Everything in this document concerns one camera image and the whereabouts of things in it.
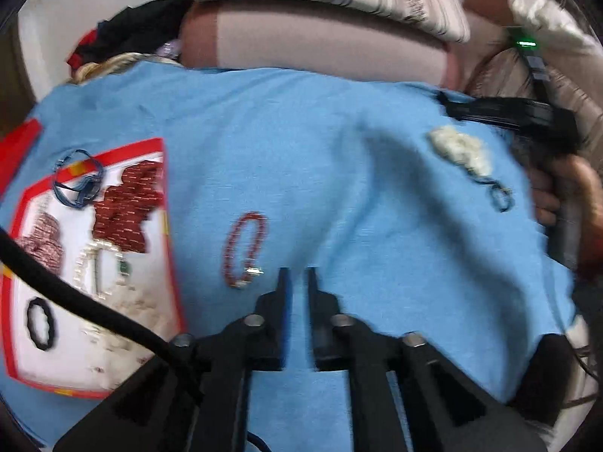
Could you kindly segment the person's right hand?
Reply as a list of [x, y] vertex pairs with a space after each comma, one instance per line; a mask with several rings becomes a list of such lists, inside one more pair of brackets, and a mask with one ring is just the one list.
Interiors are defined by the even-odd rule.
[[602, 273], [602, 183], [584, 158], [568, 155], [553, 160], [545, 170], [527, 169], [534, 216], [542, 226], [554, 226], [561, 209], [560, 197], [554, 192], [554, 181], [565, 180], [577, 188], [577, 201], [582, 211], [582, 233], [577, 271], [584, 276]]

